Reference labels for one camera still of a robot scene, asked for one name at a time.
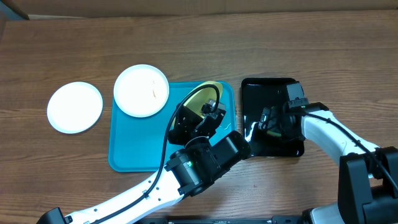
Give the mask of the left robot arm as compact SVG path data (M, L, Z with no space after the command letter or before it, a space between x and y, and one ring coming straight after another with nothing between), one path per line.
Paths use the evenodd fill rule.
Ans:
M232 166L250 155L250 147L237 131L215 145L207 136L187 137L161 170L131 189L91 208L63 215L56 207L39 223L134 223L186 197L194 197L215 183Z

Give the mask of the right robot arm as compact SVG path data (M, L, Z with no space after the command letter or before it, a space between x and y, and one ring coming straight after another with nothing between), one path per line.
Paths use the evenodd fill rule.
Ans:
M301 223L397 223L397 148L359 137L320 102L264 108L259 129L312 141L339 167L338 200L304 211Z

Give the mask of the green and yellow sponge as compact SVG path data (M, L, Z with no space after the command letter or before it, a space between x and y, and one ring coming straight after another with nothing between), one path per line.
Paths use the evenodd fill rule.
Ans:
M268 135L270 135L270 136L277 137L277 138L280 138L282 136L281 133L277 133L277 132L274 132L274 131L271 131L271 130L267 130L266 133Z

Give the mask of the white plate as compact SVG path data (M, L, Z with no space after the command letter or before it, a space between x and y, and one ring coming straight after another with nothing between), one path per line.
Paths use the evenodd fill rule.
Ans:
M117 77L113 97L119 109L129 116L149 117L165 106L169 82L164 73L152 65L133 65Z
M72 82L60 87L49 99L47 119L64 134L77 134L90 129L99 120L103 98L87 82Z

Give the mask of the yellow-green plate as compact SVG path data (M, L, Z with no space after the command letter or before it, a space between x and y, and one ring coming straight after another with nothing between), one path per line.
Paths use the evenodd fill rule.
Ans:
M217 95L216 90L212 87L200 89L200 87L204 85L214 85L217 87L219 95ZM176 129L180 124L186 124L187 126L193 126L193 128L196 128L202 121L205 120L205 116L207 115L206 114L203 116L200 113L201 107L209 99L215 101L219 100L223 94L223 86L220 82L207 81L198 85L190 93L193 93L193 95L177 111L173 119L173 129Z

